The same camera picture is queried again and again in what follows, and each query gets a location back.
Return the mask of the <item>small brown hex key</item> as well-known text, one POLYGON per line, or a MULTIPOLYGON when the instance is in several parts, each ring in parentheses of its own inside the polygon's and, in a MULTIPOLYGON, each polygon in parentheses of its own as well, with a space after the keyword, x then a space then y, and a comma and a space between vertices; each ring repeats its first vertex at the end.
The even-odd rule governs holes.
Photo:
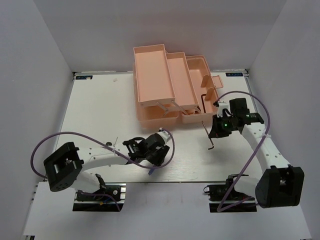
POLYGON ((202 124, 202 126, 203 126, 203 128, 204 128, 204 131, 205 131, 205 133, 206 133, 206 135, 207 135, 207 137, 208 137, 208 139, 209 139, 209 142, 210 142, 210 144, 211 144, 211 147, 209 147, 208 150, 212 150, 212 149, 215 148, 215 145, 214 145, 212 139, 209 137, 209 132, 208 132, 208 130, 207 130, 207 127, 206 127, 205 123, 204 123, 203 121, 201 121, 201 124, 202 124))

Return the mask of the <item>large brown hex key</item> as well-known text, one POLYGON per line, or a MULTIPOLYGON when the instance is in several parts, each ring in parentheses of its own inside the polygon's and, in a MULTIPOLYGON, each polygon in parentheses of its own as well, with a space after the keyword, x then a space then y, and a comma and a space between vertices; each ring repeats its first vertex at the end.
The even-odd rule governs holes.
POLYGON ((201 102, 202 102, 202 108, 203 108, 203 112, 206 113, 206 106, 205 106, 205 97, 206 97, 206 93, 202 94, 201 97, 201 102))

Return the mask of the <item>pink plastic tool box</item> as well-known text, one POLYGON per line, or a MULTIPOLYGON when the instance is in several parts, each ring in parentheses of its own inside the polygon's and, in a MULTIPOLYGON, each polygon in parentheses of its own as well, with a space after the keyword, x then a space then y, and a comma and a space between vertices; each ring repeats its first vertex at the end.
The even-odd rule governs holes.
POLYGON ((134 47, 133 53, 135 108, 143 128, 211 121, 224 85, 218 74, 211 74, 203 55, 168 53, 164 44, 134 47))

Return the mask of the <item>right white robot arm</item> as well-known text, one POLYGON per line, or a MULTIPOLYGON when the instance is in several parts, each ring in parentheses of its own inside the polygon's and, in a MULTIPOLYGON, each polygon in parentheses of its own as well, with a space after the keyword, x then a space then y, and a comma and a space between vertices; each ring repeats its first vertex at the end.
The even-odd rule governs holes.
POLYGON ((261 167, 262 176, 252 178, 240 171, 229 175, 222 201, 238 199, 243 194, 257 200, 262 208, 297 206, 300 203, 305 174, 292 166, 267 134, 267 126, 257 112, 250 112, 245 98, 228 103, 214 102, 217 114, 212 117, 210 139, 226 138, 238 131, 249 143, 261 167))

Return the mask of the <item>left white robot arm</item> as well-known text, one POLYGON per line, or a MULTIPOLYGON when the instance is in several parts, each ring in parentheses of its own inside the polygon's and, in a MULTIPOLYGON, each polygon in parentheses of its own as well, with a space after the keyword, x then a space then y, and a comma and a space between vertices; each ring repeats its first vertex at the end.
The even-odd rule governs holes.
POLYGON ((43 162, 50 190, 60 192, 73 188, 99 200, 106 193, 103 178, 88 170, 113 165, 138 166, 142 161, 148 161, 153 168, 160 167, 170 150, 171 139, 168 132, 160 130, 147 138, 134 137, 96 148, 77 147, 74 142, 67 142, 43 162))

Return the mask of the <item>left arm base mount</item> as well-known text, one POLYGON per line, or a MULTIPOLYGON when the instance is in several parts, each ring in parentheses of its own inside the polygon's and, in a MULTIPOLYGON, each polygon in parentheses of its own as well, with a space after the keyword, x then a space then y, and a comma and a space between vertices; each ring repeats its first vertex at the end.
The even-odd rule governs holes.
POLYGON ((126 198, 125 183, 106 183, 106 190, 103 194, 107 194, 116 201, 116 203, 105 195, 87 195, 76 193, 73 202, 73 212, 120 212, 124 206, 126 198))

